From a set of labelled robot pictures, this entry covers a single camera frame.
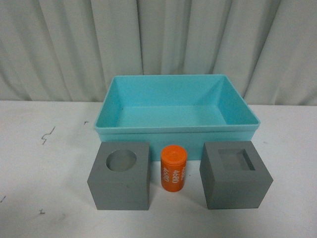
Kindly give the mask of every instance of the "turquoise plastic tray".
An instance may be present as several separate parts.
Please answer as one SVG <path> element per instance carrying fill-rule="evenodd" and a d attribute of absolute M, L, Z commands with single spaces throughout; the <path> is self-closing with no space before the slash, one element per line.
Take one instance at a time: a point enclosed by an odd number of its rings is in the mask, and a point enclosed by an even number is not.
<path fill-rule="evenodd" d="M 183 146 L 200 160 L 205 141 L 251 140 L 260 121 L 225 75 L 116 76 L 95 123 L 101 141 Z"/>

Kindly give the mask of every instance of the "white surface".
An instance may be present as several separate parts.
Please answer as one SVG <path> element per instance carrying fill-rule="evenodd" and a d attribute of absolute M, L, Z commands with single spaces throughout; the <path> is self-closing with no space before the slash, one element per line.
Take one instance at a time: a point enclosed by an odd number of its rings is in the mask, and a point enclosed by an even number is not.
<path fill-rule="evenodd" d="M 259 209 L 208 210 L 190 161 L 177 193 L 152 162 L 149 211 L 98 211 L 86 181 L 100 107 L 0 102 L 1 238 L 317 237 L 317 107 L 251 106 L 262 121 L 252 142 L 274 179 Z"/>

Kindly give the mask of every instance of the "curtain fold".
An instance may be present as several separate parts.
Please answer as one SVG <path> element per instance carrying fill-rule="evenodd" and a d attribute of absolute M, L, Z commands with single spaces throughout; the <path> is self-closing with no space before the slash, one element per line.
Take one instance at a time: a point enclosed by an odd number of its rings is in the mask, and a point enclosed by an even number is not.
<path fill-rule="evenodd" d="M 317 105 L 315 0 L 0 0 L 0 99 L 103 100 L 115 75 L 226 74 Z"/>

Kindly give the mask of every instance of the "orange cylinder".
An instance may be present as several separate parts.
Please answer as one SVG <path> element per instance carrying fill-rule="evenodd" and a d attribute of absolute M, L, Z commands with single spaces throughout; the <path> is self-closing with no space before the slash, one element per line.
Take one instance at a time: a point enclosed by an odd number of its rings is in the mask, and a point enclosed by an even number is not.
<path fill-rule="evenodd" d="M 169 192 L 181 190 L 185 182 L 187 152 L 179 145 L 169 145 L 160 154 L 162 187 Z"/>

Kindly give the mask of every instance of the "gray cube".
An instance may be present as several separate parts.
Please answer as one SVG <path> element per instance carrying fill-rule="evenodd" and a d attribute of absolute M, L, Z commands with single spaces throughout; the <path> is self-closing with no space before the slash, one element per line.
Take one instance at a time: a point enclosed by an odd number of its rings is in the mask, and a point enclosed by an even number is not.
<path fill-rule="evenodd" d="M 148 210 L 149 143 L 102 142 L 87 183 L 98 210 Z"/>
<path fill-rule="evenodd" d="M 258 208 L 273 182 L 251 141 L 205 142 L 200 174 L 208 209 Z"/>

